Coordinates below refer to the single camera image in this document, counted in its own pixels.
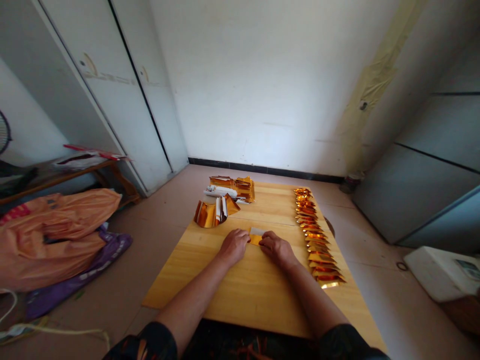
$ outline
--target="dark patterned clothing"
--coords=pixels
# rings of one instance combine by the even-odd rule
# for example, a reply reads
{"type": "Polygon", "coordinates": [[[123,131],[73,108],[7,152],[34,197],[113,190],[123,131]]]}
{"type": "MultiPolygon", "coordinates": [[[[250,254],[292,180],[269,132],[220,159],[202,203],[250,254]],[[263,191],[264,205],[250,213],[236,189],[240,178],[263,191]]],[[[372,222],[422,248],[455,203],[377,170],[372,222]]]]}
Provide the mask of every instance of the dark patterned clothing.
{"type": "MultiPolygon", "coordinates": [[[[351,325],[329,330],[319,341],[202,320],[182,357],[189,359],[346,359],[388,360],[371,348],[351,325]]],[[[173,360],[177,345],[161,323],[151,322],[138,336],[129,335],[104,360],[173,360]]]]}

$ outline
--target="black baseboard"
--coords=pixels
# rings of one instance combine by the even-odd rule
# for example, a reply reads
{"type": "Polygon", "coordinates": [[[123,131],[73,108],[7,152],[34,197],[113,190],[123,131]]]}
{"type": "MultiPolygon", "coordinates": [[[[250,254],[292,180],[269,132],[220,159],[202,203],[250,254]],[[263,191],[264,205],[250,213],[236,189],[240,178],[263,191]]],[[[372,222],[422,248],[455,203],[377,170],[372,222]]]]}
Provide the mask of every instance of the black baseboard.
{"type": "Polygon", "coordinates": [[[321,175],[321,174],[315,174],[312,172],[277,169],[274,167],[239,164],[236,162],[205,160],[205,159],[198,159],[194,157],[189,157],[188,162],[194,165],[203,165],[203,166],[209,166],[213,168],[241,170],[241,171],[246,171],[250,173],[278,175],[278,176],[284,176],[287,178],[313,180],[313,181],[320,181],[324,183],[333,183],[333,184],[340,184],[344,179],[341,176],[321,175]]]}

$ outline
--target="sleeve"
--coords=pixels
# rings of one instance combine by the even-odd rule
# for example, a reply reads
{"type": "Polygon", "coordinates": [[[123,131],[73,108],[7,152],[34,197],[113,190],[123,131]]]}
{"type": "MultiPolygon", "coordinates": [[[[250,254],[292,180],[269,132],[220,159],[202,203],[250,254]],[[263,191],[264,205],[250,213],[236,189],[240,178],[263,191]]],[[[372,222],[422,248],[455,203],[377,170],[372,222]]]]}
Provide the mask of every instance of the sleeve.
{"type": "Polygon", "coordinates": [[[389,360],[380,350],[370,347],[350,324],[337,325],[327,331],[319,340],[319,358],[389,360]]]}
{"type": "Polygon", "coordinates": [[[103,360],[176,360],[177,344],[170,330],[159,322],[150,322],[137,335],[128,335],[110,349],[103,360]]]}

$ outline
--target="white box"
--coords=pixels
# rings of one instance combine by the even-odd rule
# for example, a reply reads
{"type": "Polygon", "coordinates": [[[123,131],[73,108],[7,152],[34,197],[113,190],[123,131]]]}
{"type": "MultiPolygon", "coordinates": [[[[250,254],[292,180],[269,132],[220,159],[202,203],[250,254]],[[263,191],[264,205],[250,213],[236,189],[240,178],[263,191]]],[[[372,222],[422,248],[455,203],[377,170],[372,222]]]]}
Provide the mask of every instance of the white box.
{"type": "Polygon", "coordinates": [[[468,276],[456,262],[462,260],[480,268],[474,257],[422,246],[403,258],[425,291],[437,303],[477,295],[480,281],[468,276]]]}

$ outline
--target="tiled floor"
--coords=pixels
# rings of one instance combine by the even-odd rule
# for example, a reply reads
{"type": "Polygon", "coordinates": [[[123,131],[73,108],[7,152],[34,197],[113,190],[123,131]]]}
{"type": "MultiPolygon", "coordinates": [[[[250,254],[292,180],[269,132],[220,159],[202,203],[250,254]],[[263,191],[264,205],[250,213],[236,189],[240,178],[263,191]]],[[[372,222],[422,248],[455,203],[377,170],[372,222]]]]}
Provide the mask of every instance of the tiled floor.
{"type": "MultiPolygon", "coordinates": [[[[474,343],[450,322],[409,272],[396,262],[404,248],[389,246],[330,183],[189,165],[139,205],[115,214],[110,229],[129,233],[131,248],[78,299],[51,313],[50,326],[105,329],[112,343],[138,333],[157,313],[141,301],[190,222],[208,176],[250,175],[257,182],[308,186],[335,229],[336,240],[375,319],[392,359],[479,359],[474,343]]],[[[0,347],[0,359],[100,359],[101,337],[38,334],[0,347]]]]}

